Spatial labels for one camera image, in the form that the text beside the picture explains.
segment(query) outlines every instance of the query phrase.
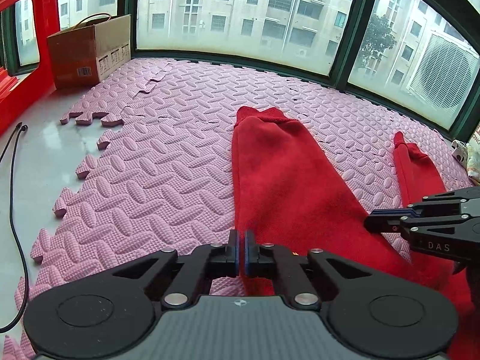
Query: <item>white floor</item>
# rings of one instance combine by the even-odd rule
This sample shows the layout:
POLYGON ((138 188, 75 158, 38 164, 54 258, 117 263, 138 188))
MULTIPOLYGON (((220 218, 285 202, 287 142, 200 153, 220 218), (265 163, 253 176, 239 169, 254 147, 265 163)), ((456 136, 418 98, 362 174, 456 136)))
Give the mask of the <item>white floor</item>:
MULTIPOLYGON (((62 188, 77 191, 82 182, 75 168, 86 154, 100 156, 96 142, 105 128, 99 120, 88 127, 79 127, 71 120, 62 126, 59 118, 78 101, 86 90, 57 91, 33 104, 11 128, 0 137, 0 154, 11 131, 18 122, 28 125, 20 138, 15 159, 14 223, 28 263, 30 284, 38 273, 29 254, 38 231, 54 234, 60 220, 52 207, 62 188)), ((22 264, 9 224, 10 163, 13 142, 0 164, 0 326, 7 325, 16 315, 14 293, 21 276, 22 264)), ((20 341, 17 325, 8 335, 20 341)), ((0 334, 0 351, 4 334, 0 334)))

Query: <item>orange cardboard box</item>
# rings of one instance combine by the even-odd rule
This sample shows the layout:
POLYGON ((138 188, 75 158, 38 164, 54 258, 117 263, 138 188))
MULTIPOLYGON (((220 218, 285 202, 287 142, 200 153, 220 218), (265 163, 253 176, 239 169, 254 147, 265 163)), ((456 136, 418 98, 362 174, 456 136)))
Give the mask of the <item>orange cardboard box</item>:
POLYGON ((109 15, 49 36, 57 89, 97 85, 130 61, 130 24, 130 15, 109 15))

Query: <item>tree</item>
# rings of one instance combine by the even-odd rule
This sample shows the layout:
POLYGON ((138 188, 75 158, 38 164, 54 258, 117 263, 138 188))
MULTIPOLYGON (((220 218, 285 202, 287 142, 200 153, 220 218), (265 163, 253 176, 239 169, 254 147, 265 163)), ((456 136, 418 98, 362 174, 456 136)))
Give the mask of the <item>tree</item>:
POLYGON ((383 53, 386 49, 391 50, 397 44, 388 23, 389 20, 385 16, 379 17, 376 14, 370 16, 365 36, 355 60, 356 69, 366 67, 374 54, 383 53))

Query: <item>puzzle mat tab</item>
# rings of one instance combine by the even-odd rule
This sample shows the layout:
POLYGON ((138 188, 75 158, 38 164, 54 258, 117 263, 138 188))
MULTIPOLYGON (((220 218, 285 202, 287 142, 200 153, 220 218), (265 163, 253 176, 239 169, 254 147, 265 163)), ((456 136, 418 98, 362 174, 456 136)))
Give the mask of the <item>puzzle mat tab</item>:
MULTIPOLYGON (((100 137, 100 158, 88 155, 78 166, 85 179, 79 192, 64 189, 56 201, 54 213, 63 220, 54 235, 42 229, 33 245, 41 269, 30 296, 166 245, 188 254, 226 242, 234 223, 231 137, 243 105, 277 107, 300 120, 367 211, 401 205, 392 156, 397 131, 429 155, 448 190, 470 186, 440 134, 366 100, 251 68, 134 59, 61 118, 88 125, 100 117, 104 126, 124 126, 100 137)), ((402 238, 385 236, 410 258, 402 238)), ((212 293, 240 296, 243 288, 225 278, 212 293)), ((26 337, 21 348, 32 354, 26 337)), ((19 358, 10 339, 5 349, 19 358)))

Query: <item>red frame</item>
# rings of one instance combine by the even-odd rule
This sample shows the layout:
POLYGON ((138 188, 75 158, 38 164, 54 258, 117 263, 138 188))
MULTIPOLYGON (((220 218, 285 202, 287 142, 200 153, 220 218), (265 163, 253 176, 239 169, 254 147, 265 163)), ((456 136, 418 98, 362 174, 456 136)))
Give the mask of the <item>red frame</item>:
MULTIPOLYGON (((0 10, 18 0, 0 0, 0 10)), ((0 135, 35 101, 55 90, 47 37, 60 31, 58 0, 32 0, 40 62, 37 69, 0 99, 0 135)))

